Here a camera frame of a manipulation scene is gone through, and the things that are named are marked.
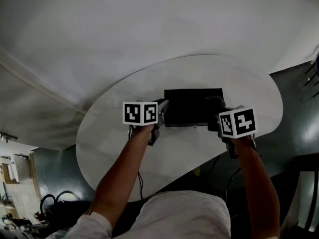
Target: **white oval table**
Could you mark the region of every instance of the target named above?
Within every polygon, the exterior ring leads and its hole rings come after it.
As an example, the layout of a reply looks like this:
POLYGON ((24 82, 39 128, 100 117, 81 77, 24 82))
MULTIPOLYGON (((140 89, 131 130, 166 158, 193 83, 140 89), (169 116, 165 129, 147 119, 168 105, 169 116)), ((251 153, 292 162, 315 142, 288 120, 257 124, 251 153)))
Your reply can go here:
MULTIPOLYGON (((96 189, 128 140, 122 124, 122 102, 164 98, 165 89, 222 88, 228 107, 254 106, 261 136, 280 123, 283 103, 268 74, 247 68, 238 59, 217 55, 188 56, 142 69, 108 90, 85 115, 76 138, 76 156, 88 184, 96 189)), ((148 197, 195 167, 225 152, 225 144, 206 126, 160 128, 148 146, 140 174, 148 197)), ((129 201, 140 199, 136 180, 129 201)))

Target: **white cube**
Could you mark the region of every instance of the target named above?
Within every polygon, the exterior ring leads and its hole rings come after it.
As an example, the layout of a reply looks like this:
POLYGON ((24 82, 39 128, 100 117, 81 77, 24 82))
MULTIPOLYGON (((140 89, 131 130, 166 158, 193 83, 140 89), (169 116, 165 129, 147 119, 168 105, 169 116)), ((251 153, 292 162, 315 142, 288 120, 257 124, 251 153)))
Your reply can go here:
POLYGON ((219 121, 224 137, 240 138, 258 132, 254 107, 245 107, 220 113, 219 121))
POLYGON ((150 125, 158 122, 156 102, 123 102, 123 124, 150 125))

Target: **wall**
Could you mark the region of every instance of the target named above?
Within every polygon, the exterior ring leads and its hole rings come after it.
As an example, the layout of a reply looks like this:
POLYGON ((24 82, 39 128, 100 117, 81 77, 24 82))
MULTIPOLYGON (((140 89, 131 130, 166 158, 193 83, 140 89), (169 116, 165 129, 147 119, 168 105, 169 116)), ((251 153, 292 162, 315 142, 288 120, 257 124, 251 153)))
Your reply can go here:
POLYGON ((122 78, 179 56, 228 54, 265 72, 302 63, 319 43, 318 9, 315 0, 0 0, 0 55, 88 109, 122 78))
POLYGON ((36 147, 14 141, 6 143, 5 139, 0 141, 0 156, 11 157, 12 154, 28 155, 32 153, 33 149, 36 149, 36 147))

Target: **hand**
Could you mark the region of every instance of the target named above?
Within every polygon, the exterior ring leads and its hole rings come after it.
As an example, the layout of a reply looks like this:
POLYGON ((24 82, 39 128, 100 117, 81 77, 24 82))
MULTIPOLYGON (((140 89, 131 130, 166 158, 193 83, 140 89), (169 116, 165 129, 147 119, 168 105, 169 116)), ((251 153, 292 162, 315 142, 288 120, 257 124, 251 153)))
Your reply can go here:
POLYGON ((154 125, 155 124, 139 126, 136 131, 134 131, 134 134, 146 134, 148 136, 148 139, 150 140, 152 137, 151 131, 153 130, 154 125))
POLYGON ((237 139, 232 139, 231 141, 234 145, 246 145, 246 146, 250 146, 251 145, 251 139, 250 139, 250 135, 241 137, 241 138, 237 138, 237 139))

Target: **cord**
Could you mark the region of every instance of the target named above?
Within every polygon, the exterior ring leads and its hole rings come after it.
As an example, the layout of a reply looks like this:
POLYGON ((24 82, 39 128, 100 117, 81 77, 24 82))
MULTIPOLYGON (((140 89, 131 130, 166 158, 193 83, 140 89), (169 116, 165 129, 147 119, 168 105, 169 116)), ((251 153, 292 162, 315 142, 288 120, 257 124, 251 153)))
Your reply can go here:
POLYGON ((3 224, 5 224, 5 225, 7 225, 7 226, 8 226, 9 224, 5 223, 4 221, 5 221, 5 220, 9 220, 9 219, 4 218, 4 216, 2 217, 2 222, 3 222, 3 224))
POLYGON ((206 180, 208 179, 208 177, 211 175, 211 173, 213 172, 214 168, 215 168, 215 165, 217 163, 217 161, 219 160, 221 155, 217 156, 216 159, 215 159, 215 162, 213 163, 213 165, 211 166, 211 169, 209 170, 207 176, 206 176, 206 180))
POLYGON ((138 172, 138 178, 139 178, 139 182, 140 182, 140 196, 141 196, 141 200, 143 200, 142 190, 143 190, 144 182, 143 182, 143 179, 141 177, 140 172, 138 172))
POLYGON ((41 202, 40 202, 40 210, 41 210, 42 215, 44 215, 45 217, 46 217, 46 215, 45 215, 45 213, 43 212, 43 208, 42 208, 42 207, 43 207, 43 204, 44 204, 44 200, 47 199, 47 198, 49 198, 49 197, 53 198, 55 205, 56 205, 56 203, 57 203, 55 197, 54 197, 53 195, 51 195, 51 194, 45 195, 45 196, 42 198, 42 200, 41 200, 41 202))
POLYGON ((232 182, 232 180, 234 179, 235 175, 238 174, 241 171, 241 167, 238 168, 236 170, 236 172, 233 173, 233 175, 230 177, 228 184, 227 184, 227 188, 226 188, 226 193, 225 193, 225 203, 227 204, 227 193, 228 193, 228 189, 230 187, 230 183, 232 182))
POLYGON ((39 223, 46 223, 46 221, 40 221, 38 218, 35 216, 35 213, 31 213, 32 216, 39 222, 39 223))
MULTIPOLYGON (((135 128, 133 127, 133 125, 129 125, 129 127, 130 127, 129 128, 129 139, 131 139, 135 128)), ((139 178, 139 182, 140 182, 140 196, 141 196, 141 200, 143 200, 142 191, 143 191, 144 182, 143 182, 143 179, 142 179, 140 172, 138 172, 138 178, 139 178)))
MULTIPOLYGON (((284 183, 283 185, 281 185, 280 187, 278 187, 278 189, 276 189, 276 192, 278 192, 282 187, 285 186, 286 183, 284 183)), ((237 217, 237 216, 240 216, 242 215, 243 213, 249 211, 249 209, 247 208, 246 210, 244 210, 243 212, 239 213, 239 214, 235 214, 234 216, 230 217, 231 219, 234 218, 234 217, 237 217)))

